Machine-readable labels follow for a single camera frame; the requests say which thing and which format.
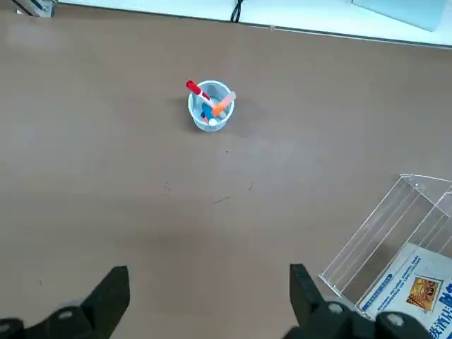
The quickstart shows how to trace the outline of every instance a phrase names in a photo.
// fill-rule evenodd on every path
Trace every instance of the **clear plastic cup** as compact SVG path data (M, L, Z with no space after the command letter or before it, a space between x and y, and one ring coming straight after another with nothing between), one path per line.
M206 80L202 83L199 83L198 86L212 99L215 104L219 103L226 97L226 95L231 93L230 89L220 81ZM215 126L209 125L207 122L204 122L203 118L201 118L201 113L203 112L203 103L204 101L200 97L194 95L193 93L190 93L189 111L191 117L193 118L195 124L199 129L202 129L206 132L219 131L226 125L227 120L229 120L229 118L231 117L234 111L234 101L225 108L224 112L226 113L226 117L224 119L217 117L218 122Z

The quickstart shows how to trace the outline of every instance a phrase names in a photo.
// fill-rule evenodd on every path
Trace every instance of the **red marker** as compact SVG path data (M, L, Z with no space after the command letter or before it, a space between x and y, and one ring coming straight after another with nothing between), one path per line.
M212 99L207 94L205 94L203 90L198 85L196 85L192 80L188 80L186 82L186 86L191 92L193 92L194 94L199 96L202 100L204 100L207 105L211 106L212 108L215 108L216 105L212 101Z

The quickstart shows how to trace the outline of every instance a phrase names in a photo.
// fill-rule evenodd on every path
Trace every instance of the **table surface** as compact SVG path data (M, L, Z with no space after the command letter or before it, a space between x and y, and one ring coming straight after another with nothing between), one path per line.
M81 7L0 16L2 317L32 324L126 264L114 338L280 338L290 263L320 273L397 173L451 178L450 51ZM191 121L189 78L237 92L221 132Z

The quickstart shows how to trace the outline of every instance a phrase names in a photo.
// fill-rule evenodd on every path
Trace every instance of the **scratch on table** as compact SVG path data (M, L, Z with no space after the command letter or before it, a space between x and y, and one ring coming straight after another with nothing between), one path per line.
M213 202L213 205L215 205L216 203L221 203L222 201L225 201L227 199L231 199L231 197L230 196L226 196L224 198L221 198L220 200L216 200L216 201Z

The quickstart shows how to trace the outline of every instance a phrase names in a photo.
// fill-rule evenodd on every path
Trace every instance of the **white wall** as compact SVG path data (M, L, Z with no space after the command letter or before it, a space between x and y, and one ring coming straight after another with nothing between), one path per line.
M235 0L60 0L61 3L229 20ZM245 0L241 22L452 46L452 1L434 32L351 4L350 0Z

